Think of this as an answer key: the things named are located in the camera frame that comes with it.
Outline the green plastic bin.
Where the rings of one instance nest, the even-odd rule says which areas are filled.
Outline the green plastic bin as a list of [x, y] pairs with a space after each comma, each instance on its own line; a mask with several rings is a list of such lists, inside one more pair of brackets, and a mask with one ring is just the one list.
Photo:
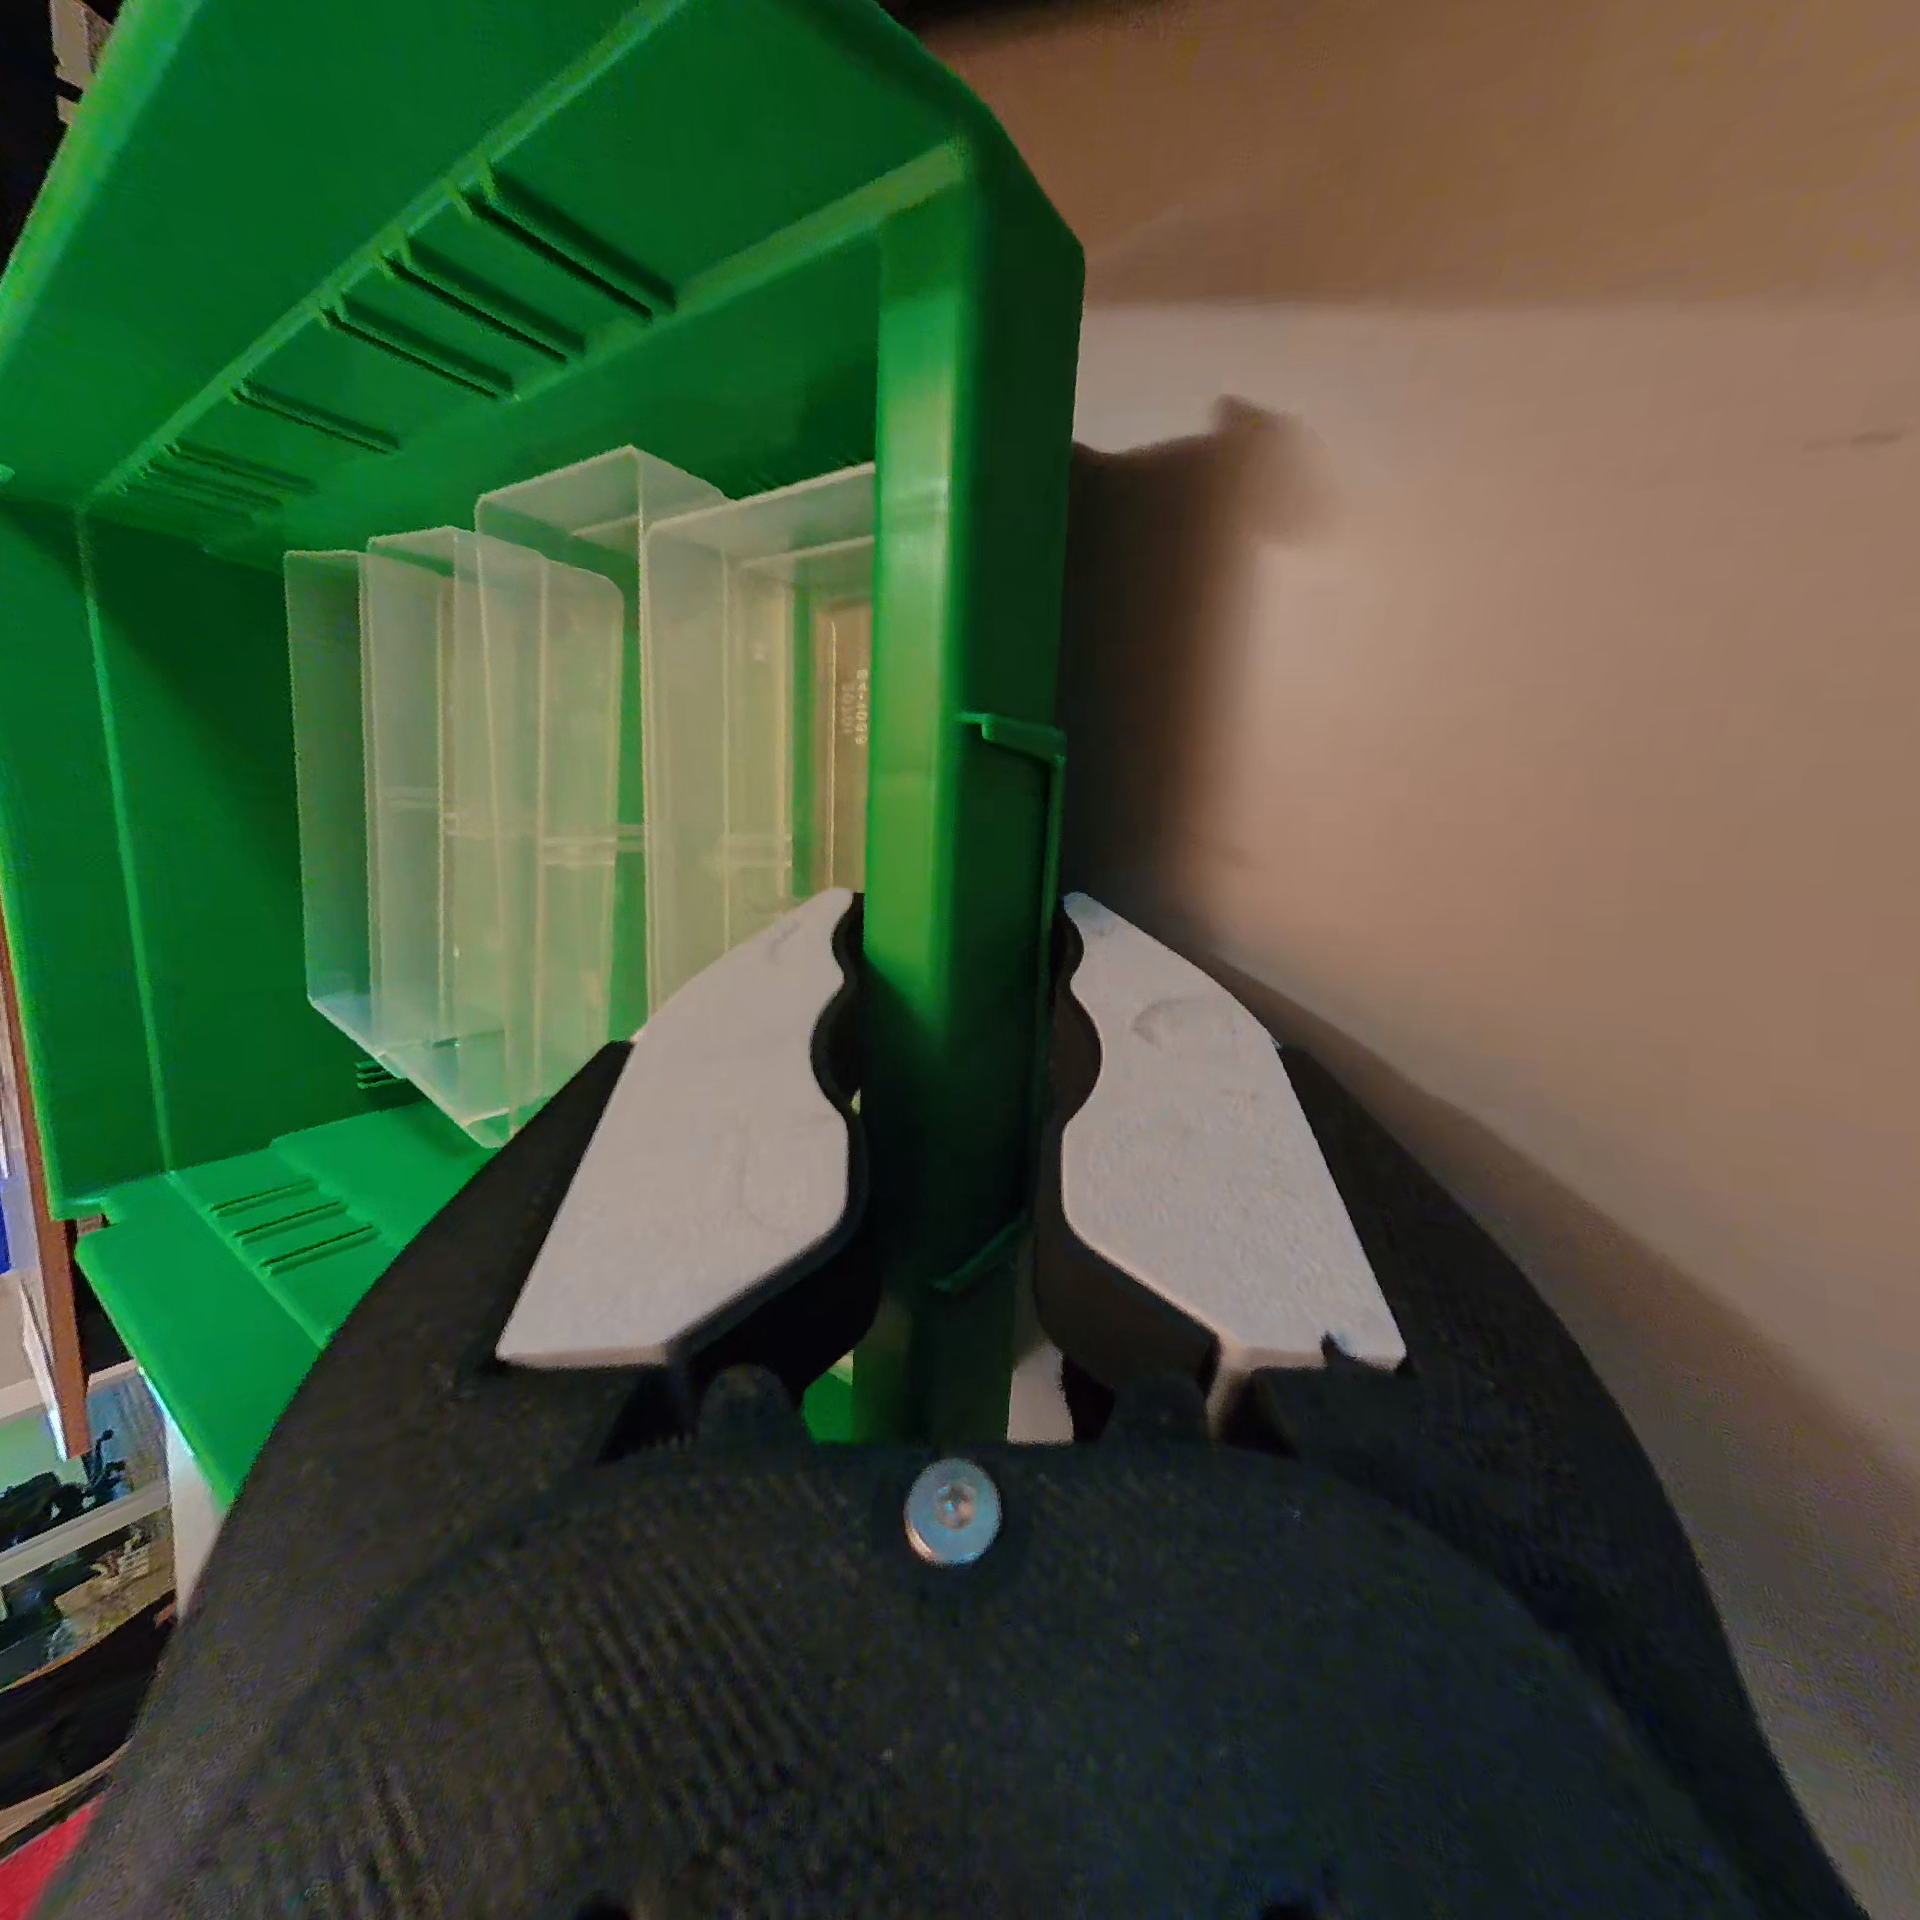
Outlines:
[[854, 1435], [1006, 1429], [1080, 314], [878, 4], [125, 4], [3, 270], [3, 929], [46, 1209], [218, 1499], [492, 1153], [305, 988], [283, 556], [625, 445], [878, 475]]

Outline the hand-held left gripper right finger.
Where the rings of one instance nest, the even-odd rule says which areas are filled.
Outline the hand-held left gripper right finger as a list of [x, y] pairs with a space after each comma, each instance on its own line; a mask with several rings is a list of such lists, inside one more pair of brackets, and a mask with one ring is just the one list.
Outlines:
[[1282, 1048], [1091, 896], [1058, 918], [1037, 1321], [1109, 1400], [1177, 1379], [1218, 1435], [1271, 1372], [1407, 1362]]

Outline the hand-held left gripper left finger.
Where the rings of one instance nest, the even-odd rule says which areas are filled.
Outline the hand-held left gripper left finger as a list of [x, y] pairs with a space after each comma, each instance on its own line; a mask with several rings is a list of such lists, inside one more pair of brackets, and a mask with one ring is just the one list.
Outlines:
[[858, 1345], [874, 1320], [862, 903], [802, 899], [648, 1020], [496, 1338], [504, 1366], [642, 1367], [691, 1399], [751, 1366], [800, 1399]]

